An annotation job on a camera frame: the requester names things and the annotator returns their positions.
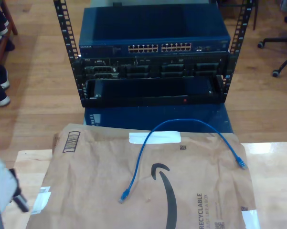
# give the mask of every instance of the white label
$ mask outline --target white label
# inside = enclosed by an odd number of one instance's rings
[[[143,144],[149,133],[129,133],[129,142],[132,144]],[[146,144],[165,144],[181,142],[181,134],[177,131],[153,132]]]
[[[39,214],[47,206],[48,200],[50,198],[51,192],[49,192],[50,187],[41,187],[39,194],[35,200],[31,215]]]
[[[246,229],[260,229],[257,210],[242,211]]]

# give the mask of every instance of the chair caster wheel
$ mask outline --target chair caster wheel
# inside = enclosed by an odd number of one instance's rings
[[[264,44],[263,44],[263,42],[259,42],[259,44],[258,44],[258,48],[260,48],[260,49],[264,48]]]
[[[273,70],[273,77],[278,77],[279,76],[279,71],[278,70]]]

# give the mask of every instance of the amazon smile logo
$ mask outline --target amazon smile logo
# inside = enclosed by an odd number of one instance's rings
[[[156,169],[157,168],[163,168],[167,171],[170,171],[170,169],[164,164],[161,164],[161,163],[153,164],[151,168],[151,175],[154,180],[156,180]],[[176,222],[177,222],[177,205],[176,205],[175,194],[174,194],[172,185],[169,179],[167,178],[167,176],[161,171],[159,172],[159,174],[162,178],[164,187],[166,189],[167,200],[168,200],[168,216],[167,216],[166,229],[175,229]]]

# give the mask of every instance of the amazon padded mailer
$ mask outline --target amazon padded mailer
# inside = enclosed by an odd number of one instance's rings
[[[226,136],[246,163],[243,146]],[[131,193],[120,204],[140,148],[128,134],[65,128],[43,181],[49,201],[27,228],[245,229],[241,211],[255,209],[250,173],[218,135],[183,134],[180,143],[146,145]]]

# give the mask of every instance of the blue network switch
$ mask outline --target blue network switch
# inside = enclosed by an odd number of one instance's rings
[[[230,36],[216,4],[85,8],[83,58],[227,52]]]

